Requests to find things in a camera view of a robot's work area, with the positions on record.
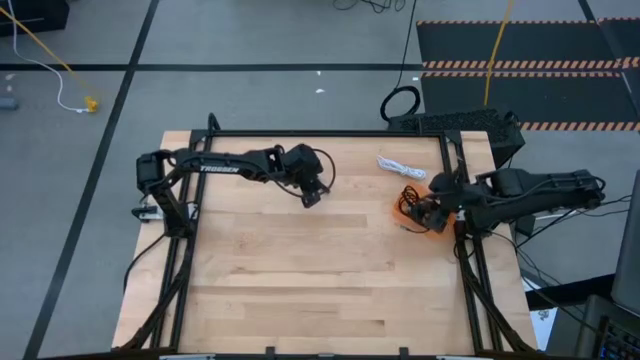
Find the wooden tabletop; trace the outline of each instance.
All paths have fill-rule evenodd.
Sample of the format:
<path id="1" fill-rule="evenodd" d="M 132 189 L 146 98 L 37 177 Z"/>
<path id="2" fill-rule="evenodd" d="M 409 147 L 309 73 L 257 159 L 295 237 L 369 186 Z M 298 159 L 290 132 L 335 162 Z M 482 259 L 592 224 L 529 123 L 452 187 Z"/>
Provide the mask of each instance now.
<path id="1" fill-rule="evenodd" d="M 188 139 L 189 132 L 167 132 L 161 148 L 187 147 Z M 391 208 L 408 178 L 376 163 L 379 154 L 425 169 L 426 186 L 442 171 L 438 141 L 219 137 L 213 151 L 290 149 L 301 142 L 327 151 L 337 167 L 331 194 L 311 209 L 272 183 L 207 176 L 179 351 L 264 353 L 275 346 L 278 353 L 373 355 L 408 347 L 414 355 L 472 354 L 452 231 L 413 234 L 394 224 Z M 470 176 L 494 169 L 485 133 L 463 133 L 463 144 Z M 328 183 L 331 167 L 321 160 Z M 162 231 L 160 221 L 143 224 L 136 253 Z M 498 232 L 510 237 L 506 227 Z M 131 272 L 114 346 L 126 342 L 155 306 L 168 244 Z M 513 247 L 497 236 L 484 245 L 495 303 L 535 347 Z M 477 303 L 489 348 L 486 315 Z M 167 329 L 172 318 L 170 309 Z"/>

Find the floor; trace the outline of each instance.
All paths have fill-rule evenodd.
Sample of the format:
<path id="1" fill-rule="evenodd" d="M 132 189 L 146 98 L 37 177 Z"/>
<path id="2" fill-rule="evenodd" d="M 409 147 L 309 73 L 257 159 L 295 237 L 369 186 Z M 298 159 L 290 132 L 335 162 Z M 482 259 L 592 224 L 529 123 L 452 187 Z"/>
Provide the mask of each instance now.
<path id="1" fill-rule="evenodd" d="M 10 89 L 21 103 L 18 111 L 0 112 L 4 155 L 0 167 L 5 169 L 0 177 L 4 199 L 0 283 L 8 290 L 0 297 L 4 358 L 23 356 L 70 230 L 80 231 L 77 247 L 39 356 L 109 349 L 122 300 L 122 276 L 139 228 L 130 215 L 139 199 L 134 159 L 156 148 L 165 130 L 204 127 L 210 111 L 227 129 L 385 127 L 378 107 L 398 74 L 366 67 L 319 72 L 313 66 L 305 71 L 136 72 L 122 112 L 114 119 L 111 109 L 150 1 L 70 1 L 67 29 L 41 35 L 69 63 L 123 65 L 117 67 L 121 71 L 82 73 L 99 87 L 103 103 L 96 114 L 59 108 L 56 78 L 48 72 L 0 71 L 0 95 Z M 415 17 L 497 20 L 506 3 L 419 0 Z M 636 0 L 589 3 L 596 17 L 640 16 Z M 376 15 L 359 4 L 350 11 L 337 11 L 330 0 L 161 0 L 139 63 L 397 64 L 409 10 L 407 6 L 398 13 Z M 512 19 L 584 16 L 574 0 L 519 0 Z M 28 38 L 20 36 L 19 42 L 23 55 L 46 59 Z M 419 60 L 413 36 L 407 62 Z M 10 39 L 2 38 L 0 64 L 7 63 L 20 61 L 11 51 Z M 415 81 L 417 75 L 405 73 L 403 83 Z M 84 91 L 64 77 L 63 102 L 81 106 Z M 399 112 L 409 101 L 398 99 L 390 106 Z M 83 198 L 96 151 L 112 125 L 117 126 L 95 193 L 90 196 L 89 191 Z M 637 157 L 626 156 L 640 153 L 635 132 L 527 132 L 524 137 L 527 145 L 514 158 L 514 167 L 532 172 L 588 168 L 607 180 L 608 199 L 630 193 L 632 174 L 640 168 Z M 81 228 L 71 229 L 81 199 L 89 205 L 86 219 Z M 595 221 L 578 217 L 550 229 L 525 250 L 562 282 L 610 273 L 624 219 L 624 215 Z"/>

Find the white cable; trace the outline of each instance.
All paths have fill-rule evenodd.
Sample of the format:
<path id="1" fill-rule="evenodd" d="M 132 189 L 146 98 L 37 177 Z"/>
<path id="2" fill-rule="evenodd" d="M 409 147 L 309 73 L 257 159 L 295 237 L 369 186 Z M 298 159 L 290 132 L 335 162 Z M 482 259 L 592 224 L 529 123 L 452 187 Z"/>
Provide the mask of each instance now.
<path id="1" fill-rule="evenodd" d="M 572 212 L 570 212 L 569 215 L 567 215 L 567 216 L 569 216 L 569 218 L 567 218 L 567 220 L 571 219 L 575 213 L 577 213 L 576 210 L 573 210 Z M 564 214 L 539 216 L 539 217 L 536 218 L 536 221 L 538 221 L 538 220 L 546 220 L 546 219 L 555 219 L 555 218 L 559 218 L 560 216 L 564 216 Z"/>
<path id="2" fill-rule="evenodd" d="M 7 3 L 9 4 L 9 12 L 11 13 L 11 16 L 13 16 L 14 19 L 16 18 L 16 14 L 13 12 L 13 4 L 11 3 L 11 0 L 7 0 Z M 39 61 L 36 60 L 32 60 L 32 59 L 27 59 L 26 57 L 20 55 L 20 53 L 18 52 L 18 25 L 16 25 L 15 21 L 13 22 L 13 52 L 16 53 L 16 55 L 21 58 L 24 61 L 28 61 L 30 63 L 33 64 L 37 64 L 42 66 L 43 68 L 53 72 L 54 74 L 56 74 L 58 76 L 58 79 L 60 80 L 60 88 L 58 89 L 58 105 L 62 106 L 63 109 L 65 110 L 69 110 L 69 111 L 75 111 L 78 114 L 81 114 L 83 112 L 89 112 L 89 109 L 76 109 L 76 108 L 71 108 L 68 107 L 66 105 L 64 105 L 62 103 L 62 101 L 60 100 L 60 97 L 62 96 L 62 89 L 64 89 L 64 82 L 62 81 L 62 75 L 60 75 L 60 73 L 58 71 L 56 71 L 55 69 L 51 68 L 50 66 L 47 66 Z"/>
<path id="3" fill-rule="evenodd" d="M 417 180 L 424 180 L 427 177 L 427 172 L 424 170 L 410 168 L 393 160 L 385 159 L 380 155 L 378 155 L 378 166 L 383 170 L 397 172 L 400 175 L 409 176 Z"/>

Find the orange striped tape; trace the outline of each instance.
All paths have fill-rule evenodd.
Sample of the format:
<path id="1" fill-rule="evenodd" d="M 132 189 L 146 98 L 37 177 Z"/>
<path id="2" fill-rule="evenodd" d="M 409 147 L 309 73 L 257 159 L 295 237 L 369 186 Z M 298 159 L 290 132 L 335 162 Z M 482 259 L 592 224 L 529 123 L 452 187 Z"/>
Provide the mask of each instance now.
<path id="1" fill-rule="evenodd" d="M 523 122 L 521 130 L 528 131 L 640 131 L 640 122 Z"/>
<path id="2" fill-rule="evenodd" d="M 623 69 L 628 69 L 630 67 L 640 67 L 640 56 L 626 57 L 623 59 L 618 59 L 618 61 L 622 63 Z"/>
<path id="3" fill-rule="evenodd" d="M 624 67 L 627 63 L 638 63 L 638 57 L 618 60 L 498 60 L 494 69 L 529 70 L 529 69 L 566 69 L 566 70 L 608 70 Z M 426 69 L 486 69 L 488 61 L 472 60 L 431 60 L 422 63 Z"/>
<path id="4" fill-rule="evenodd" d="M 640 18 L 639 17 L 598 18 L 598 22 L 613 21 L 613 20 L 634 21 L 634 20 L 640 20 Z"/>
<path id="5" fill-rule="evenodd" d="M 427 24 L 501 24 L 502 20 L 418 20 L 418 26 Z M 595 24 L 593 20 L 512 20 L 508 24 Z"/>
<path id="6" fill-rule="evenodd" d="M 422 78 L 427 77 L 486 77 L 486 71 L 425 71 Z M 561 71 L 538 71 L 520 72 L 506 71 L 494 72 L 494 77 L 517 77 L 517 78 L 619 78 L 620 73 L 611 71 L 589 71 L 589 72 L 561 72 Z"/>

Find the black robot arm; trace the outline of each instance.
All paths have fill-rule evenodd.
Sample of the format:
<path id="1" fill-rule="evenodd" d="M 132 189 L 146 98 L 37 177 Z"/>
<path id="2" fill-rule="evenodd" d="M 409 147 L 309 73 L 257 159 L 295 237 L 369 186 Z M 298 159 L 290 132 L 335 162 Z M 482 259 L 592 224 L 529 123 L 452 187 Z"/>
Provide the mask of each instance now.
<path id="1" fill-rule="evenodd" d="M 604 182 L 587 170 L 571 173 L 530 174 L 522 169 L 502 169 L 476 176 L 475 184 L 459 174 L 438 174 L 432 194 L 412 209 L 413 220 L 442 232 L 452 212 L 464 211 L 467 231 L 486 234 L 501 222 L 558 208 L 594 209 L 604 199 Z"/>
<path id="2" fill-rule="evenodd" d="M 173 165 L 173 170 L 166 175 L 165 160 Z M 305 144 L 287 152 L 276 145 L 244 154 L 160 150 L 136 160 L 138 189 L 145 196 L 152 196 L 164 212 L 166 235 L 178 237 L 189 234 L 191 221 L 187 204 L 176 199 L 171 187 L 189 173 L 240 175 L 263 183 L 273 181 L 289 194 L 300 197 L 304 207 L 309 208 L 320 201 L 320 195 L 329 192 L 329 188 L 318 179 L 322 171 L 316 152 Z M 287 185 L 299 187 L 301 194 L 285 189 Z"/>

